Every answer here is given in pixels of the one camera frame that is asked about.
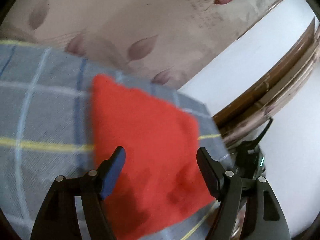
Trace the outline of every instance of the green light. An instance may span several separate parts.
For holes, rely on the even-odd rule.
[[[264,157],[262,157],[262,161],[261,161],[260,167],[262,166],[262,164],[263,164],[263,161],[264,161]]]

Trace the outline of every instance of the gray plaid cloth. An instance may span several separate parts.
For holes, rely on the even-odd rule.
[[[91,80],[98,73],[192,114],[203,136],[201,147],[225,168],[232,166],[221,138],[214,136],[219,131],[203,104],[84,58],[22,45],[0,42],[0,207],[22,239],[30,238],[55,177],[82,176],[93,167],[88,100]],[[76,206],[83,239],[90,239],[78,197]],[[144,239],[204,239],[209,227],[202,222],[210,209],[212,205]]]

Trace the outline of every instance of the red towel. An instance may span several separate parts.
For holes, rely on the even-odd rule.
[[[119,240],[181,222],[213,200],[196,162],[193,116],[102,74],[93,79],[92,92],[96,164],[117,146],[126,150],[123,171],[105,200]]]

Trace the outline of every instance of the wooden edge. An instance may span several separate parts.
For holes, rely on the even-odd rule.
[[[314,40],[318,41],[320,39],[320,28],[318,28],[315,32]]]
[[[315,18],[291,49],[255,84],[247,89],[224,109],[214,115],[218,128],[223,127],[236,116],[242,114],[257,100],[263,97],[285,74],[298,62],[313,43],[315,35]]]
[[[293,68],[290,69],[288,73],[259,100],[259,103],[261,105],[266,105],[277,94],[281,93],[283,89],[286,89],[293,80],[296,80],[296,78],[301,75],[301,72],[304,70],[308,62],[310,62],[310,60],[314,57],[318,46],[319,42],[315,41],[293,66]]]
[[[234,128],[229,129],[223,134],[223,140],[226,146],[230,146],[248,135],[251,131],[258,128],[270,117],[279,112],[303,87],[307,82],[310,74],[314,68],[315,62],[320,56],[320,46],[315,48],[313,56],[309,58],[301,68],[300,74],[295,76],[287,85],[285,89],[282,89],[271,101],[266,105],[258,108],[255,104],[255,110],[252,110],[249,116],[244,118],[242,121],[235,124]]]

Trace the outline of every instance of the screw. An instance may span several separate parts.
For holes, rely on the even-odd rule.
[[[62,175],[59,175],[58,177],[56,177],[56,181],[60,182],[63,181],[64,177]]]
[[[91,170],[91,171],[88,172],[88,174],[89,174],[90,177],[94,177],[94,176],[96,176],[98,174],[98,172],[96,170]]]
[[[262,176],[260,176],[259,178],[258,178],[258,180],[260,181],[260,182],[262,182],[262,183],[265,183],[267,180],[266,180],[266,178],[265,177],[262,177]]]
[[[228,177],[233,177],[234,173],[232,171],[226,171]]]

